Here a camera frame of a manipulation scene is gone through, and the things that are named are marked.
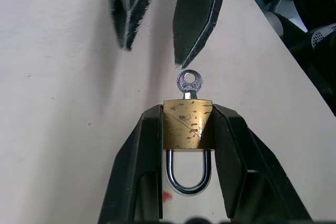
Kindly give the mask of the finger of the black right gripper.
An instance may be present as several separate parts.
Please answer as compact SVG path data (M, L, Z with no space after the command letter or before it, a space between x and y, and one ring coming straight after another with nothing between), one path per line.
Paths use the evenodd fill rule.
M110 0L111 17L119 46L131 50L151 0Z
M175 64L186 68L214 30L223 0L177 0L173 17Z

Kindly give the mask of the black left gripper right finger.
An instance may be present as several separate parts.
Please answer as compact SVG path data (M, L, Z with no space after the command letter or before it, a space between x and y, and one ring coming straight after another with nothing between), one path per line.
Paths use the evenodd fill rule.
M236 111L213 108L215 162L227 217L233 222L311 220L275 154Z

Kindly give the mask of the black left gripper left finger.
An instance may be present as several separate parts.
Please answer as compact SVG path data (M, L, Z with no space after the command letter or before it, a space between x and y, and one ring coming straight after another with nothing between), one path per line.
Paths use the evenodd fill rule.
M143 112L114 162L98 224L158 223L163 218L163 107Z

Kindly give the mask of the silver perforated strip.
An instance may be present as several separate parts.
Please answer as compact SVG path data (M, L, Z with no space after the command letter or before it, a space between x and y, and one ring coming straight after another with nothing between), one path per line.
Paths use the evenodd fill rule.
M318 28L312 33L311 45L312 49L315 50L316 47L331 33L336 31L336 23Z

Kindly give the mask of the brass padlock with steel shackle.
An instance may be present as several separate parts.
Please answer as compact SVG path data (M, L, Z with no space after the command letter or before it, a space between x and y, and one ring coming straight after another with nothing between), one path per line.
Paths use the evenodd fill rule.
M163 149L166 150L166 175L172 189L183 196L195 196L208 186L212 175L211 100L176 99L163 102ZM174 152L202 152L203 173L192 186L181 185L174 174Z

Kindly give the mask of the small silver key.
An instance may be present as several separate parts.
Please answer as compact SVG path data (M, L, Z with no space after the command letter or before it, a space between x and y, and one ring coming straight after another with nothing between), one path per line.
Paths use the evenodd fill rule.
M194 77L193 82L188 82L185 77L190 74ZM197 93L202 88L203 79L199 72L195 70L184 70L177 78L177 86L179 90L183 93L184 100L197 99Z

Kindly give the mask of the white cylinder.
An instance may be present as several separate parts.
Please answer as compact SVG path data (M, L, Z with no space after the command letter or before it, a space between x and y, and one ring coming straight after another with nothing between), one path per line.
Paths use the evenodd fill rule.
M279 19L279 17L272 12L264 12L265 17L267 18L268 22L270 23L271 27L277 33L277 35L283 39L284 37L284 29L283 25Z

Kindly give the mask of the black bulky machine body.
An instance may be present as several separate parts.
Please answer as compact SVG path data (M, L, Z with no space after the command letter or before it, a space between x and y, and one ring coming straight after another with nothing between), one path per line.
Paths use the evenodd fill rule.
M315 50L311 45L315 30L336 23L336 0L293 0L293 3L307 31L277 14L284 28L282 42L336 116L336 31Z

